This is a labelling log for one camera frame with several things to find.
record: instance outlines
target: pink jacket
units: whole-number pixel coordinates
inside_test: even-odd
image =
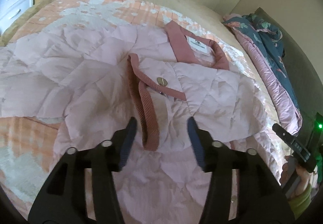
[[[53,165],[69,147],[93,148],[130,117],[140,121],[128,163],[114,175],[124,217],[129,212],[135,219],[127,223],[198,223],[210,175],[196,164],[186,130],[190,116],[229,147],[233,140],[255,141],[247,137],[262,137],[266,126],[254,80],[216,42],[175,22],[165,29],[65,27],[20,38],[0,55],[2,117],[64,118]]]

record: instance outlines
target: jacket button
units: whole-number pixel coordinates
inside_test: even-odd
[[[162,77],[157,77],[157,83],[161,86],[167,86],[168,82],[166,79],[162,78]]]

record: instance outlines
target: jacket sleeve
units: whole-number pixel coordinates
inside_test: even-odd
[[[291,199],[288,203],[297,219],[311,203],[312,186],[309,184],[306,190],[299,196]]]

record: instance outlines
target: pink ribbed trim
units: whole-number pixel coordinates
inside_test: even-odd
[[[227,60],[222,48],[217,42],[202,38],[194,35],[192,32],[178,25],[176,22],[171,21],[164,27],[169,42],[173,48],[173,52],[177,59],[177,62],[188,63],[188,64],[201,64],[195,57],[193,50],[188,44],[186,37],[189,36],[193,39],[200,41],[203,44],[211,47],[215,55],[215,64],[212,68],[229,70],[229,61]]]
[[[186,101],[183,92],[161,86],[151,80],[139,69],[139,57],[130,54],[127,64],[129,91],[135,103],[143,131],[143,146],[146,150],[156,151],[159,145],[159,127],[155,108],[147,86],[166,95]]]

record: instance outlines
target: bed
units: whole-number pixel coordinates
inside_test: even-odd
[[[248,55],[234,35],[222,25],[222,17],[204,6],[190,0],[42,0],[13,23],[1,37],[1,43],[10,45],[25,35],[64,25],[96,28],[98,25],[131,23],[163,27],[171,20],[195,35],[216,41],[227,59],[240,72],[256,81],[268,115],[266,129],[257,136],[234,141],[231,147],[241,151],[256,149],[279,179],[284,155],[289,154],[289,149],[271,130],[272,124],[279,122],[272,100]],[[55,157],[53,147],[60,123],[59,119],[36,117],[0,119],[0,183],[24,218],[27,218],[53,164],[59,159]],[[197,220],[203,203],[197,203]],[[143,216],[134,216],[127,207],[122,210],[127,223],[144,220]]]

